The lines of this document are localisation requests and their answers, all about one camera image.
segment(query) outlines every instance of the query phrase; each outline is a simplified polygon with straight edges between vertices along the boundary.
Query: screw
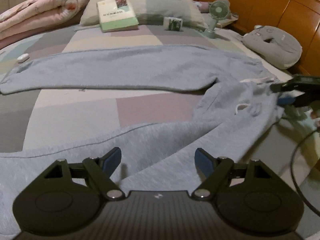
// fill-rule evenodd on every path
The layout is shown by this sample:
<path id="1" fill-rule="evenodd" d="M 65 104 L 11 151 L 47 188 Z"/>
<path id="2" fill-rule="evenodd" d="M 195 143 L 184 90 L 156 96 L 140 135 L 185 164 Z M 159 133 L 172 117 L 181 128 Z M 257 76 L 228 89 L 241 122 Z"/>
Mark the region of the screw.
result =
<path id="1" fill-rule="evenodd" d="M 200 197 L 200 198 L 209 197 L 210 196 L 210 191 L 207 190 L 207 189 L 202 189 L 202 188 L 201 189 L 197 189 L 195 191 L 195 195 L 197 197 Z"/>
<path id="2" fill-rule="evenodd" d="M 120 197 L 122 197 L 122 195 L 123 195 L 122 192 L 120 190 L 117 190 L 117 189 L 109 190 L 107 192 L 107 196 L 109 198 L 120 198 Z"/>

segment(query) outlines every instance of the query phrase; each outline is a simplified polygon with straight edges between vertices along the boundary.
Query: green book cover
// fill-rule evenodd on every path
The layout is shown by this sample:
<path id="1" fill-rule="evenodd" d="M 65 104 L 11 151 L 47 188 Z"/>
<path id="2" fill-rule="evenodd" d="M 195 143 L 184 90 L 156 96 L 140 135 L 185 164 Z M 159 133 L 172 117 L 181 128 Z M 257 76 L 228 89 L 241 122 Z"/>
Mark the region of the green book cover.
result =
<path id="1" fill-rule="evenodd" d="M 97 6 L 103 32 L 138 28 L 139 22 L 129 0 L 104 0 Z"/>

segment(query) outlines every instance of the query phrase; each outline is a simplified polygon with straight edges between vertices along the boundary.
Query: handheld fan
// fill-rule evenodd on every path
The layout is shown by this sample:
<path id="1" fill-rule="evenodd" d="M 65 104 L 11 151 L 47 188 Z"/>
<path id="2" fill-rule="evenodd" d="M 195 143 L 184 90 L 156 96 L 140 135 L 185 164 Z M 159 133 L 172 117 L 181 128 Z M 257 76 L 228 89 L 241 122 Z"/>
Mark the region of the handheld fan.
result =
<path id="1" fill-rule="evenodd" d="M 230 2 L 228 0 L 216 0 L 210 4 L 209 12 L 212 17 L 212 21 L 209 27 L 204 31 L 204 35 L 208 38 L 215 38 L 214 29 L 219 20 L 224 20 L 230 14 L 229 8 Z"/>

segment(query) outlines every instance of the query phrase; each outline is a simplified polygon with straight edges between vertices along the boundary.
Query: black cable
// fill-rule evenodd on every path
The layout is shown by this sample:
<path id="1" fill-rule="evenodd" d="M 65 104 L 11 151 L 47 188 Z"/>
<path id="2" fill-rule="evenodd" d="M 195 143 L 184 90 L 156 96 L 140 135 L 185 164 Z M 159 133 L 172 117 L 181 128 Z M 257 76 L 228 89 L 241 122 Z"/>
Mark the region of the black cable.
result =
<path id="1" fill-rule="evenodd" d="M 320 217 L 320 211 L 317 210 L 307 199 L 306 197 L 303 195 L 300 187 L 298 186 L 297 184 L 297 181 L 296 181 L 296 178 L 293 174 L 293 163 L 294 163 L 294 159 L 295 159 L 295 156 L 297 154 L 297 150 L 298 148 L 311 136 L 313 135 L 315 132 L 317 131 L 320 131 L 320 129 L 317 129 L 317 130 L 314 130 L 312 131 L 311 133 L 309 133 L 305 138 L 303 138 L 303 140 L 301 142 L 298 143 L 298 145 L 295 147 L 295 149 L 293 150 L 292 152 L 292 156 L 291 156 L 291 160 L 290 160 L 290 173 L 291 173 L 291 178 L 292 178 L 292 181 L 293 181 L 293 184 L 296 188 L 296 191 L 299 195 L 299 197 L 302 199 L 302 201 L 308 206 L 308 208 L 310 208 L 317 216 Z"/>

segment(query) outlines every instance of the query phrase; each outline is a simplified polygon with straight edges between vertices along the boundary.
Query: small box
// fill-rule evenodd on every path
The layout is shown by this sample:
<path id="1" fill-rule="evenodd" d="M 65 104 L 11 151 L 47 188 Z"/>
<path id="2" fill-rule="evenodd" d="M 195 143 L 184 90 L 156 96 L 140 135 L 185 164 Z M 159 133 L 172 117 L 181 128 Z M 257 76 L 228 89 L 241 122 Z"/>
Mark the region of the small box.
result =
<path id="1" fill-rule="evenodd" d="M 179 32 L 182 28 L 183 20 L 176 17 L 164 17 L 163 26 L 166 31 Z"/>

